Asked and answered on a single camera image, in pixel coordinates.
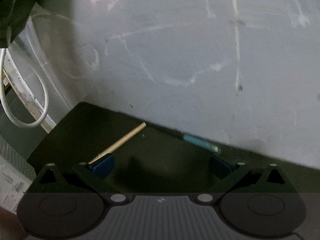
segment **teal marker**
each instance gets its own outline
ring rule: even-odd
[[[184,134],[183,135],[183,139],[186,141],[186,142],[189,142],[189,143],[192,143],[193,145],[196,145],[196,146],[199,146],[203,149],[207,149],[209,151],[212,151],[216,154],[219,154],[221,153],[221,150],[218,146],[216,146],[215,144],[211,143],[211,142],[208,142],[206,140],[202,140],[200,138],[197,138],[197,137],[193,137],[191,135],[188,135],[188,134]]]

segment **white logo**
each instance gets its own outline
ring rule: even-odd
[[[159,203],[162,203],[163,201],[166,201],[166,199],[162,197],[162,198],[157,199],[157,201],[158,201]]]

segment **white tube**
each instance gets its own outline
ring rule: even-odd
[[[4,86],[3,86],[3,80],[2,80],[2,75],[4,72],[4,56],[6,53],[6,49],[1,49],[1,56],[0,56],[0,99],[1,99],[1,103],[3,106],[3,109],[5,111],[5,113],[7,114],[8,118],[10,119],[11,122],[13,122],[16,126],[21,127],[21,128],[33,128],[36,127],[38,125],[40,125],[45,117],[47,116],[48,113],[48,109],[49,109],[49,95],[48,95],[48,90],[47,87],[43,81],[43,79],[41,78],[41,76],[39,75],[39,73],[32,67],[30,66],[30,68],[32,69],[32,71],[36,74],[36,76],[38,77],[42,87],[43,87],[43,91],[44,91],[44,110],[40,116],[40,118],[38,120],[36,120],[33,123],[24,123],[21,122],[20,120],[18,120],[10,111],[10,108],[8,106],[7,103],[7,99],[5,97],[5,93],[4,93]]]

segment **white perforated box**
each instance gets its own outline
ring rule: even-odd
[[[20,199],[35,178],[35,169],[0,136],[0,206],[16,213]]]

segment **wooden stick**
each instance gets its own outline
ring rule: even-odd
[[[134,128],[131,132],[129,132],[125,136],[123,136],[120,140],[116,141],[109,148],[105,149],[102,153],[100,153],[97,157],[95,157],[92,161],[90,161],[89,164],[94,163],[96,160],[98,160],[101,157],[107,155],[108,153],[114,152],[121,145],[123,145],[127,140],[129,140],[131,137],[135,136],[138,132],[140,132],[146,126],[147,126],[146,123],[143,122],[142,124],[140,124],[139,126]]]

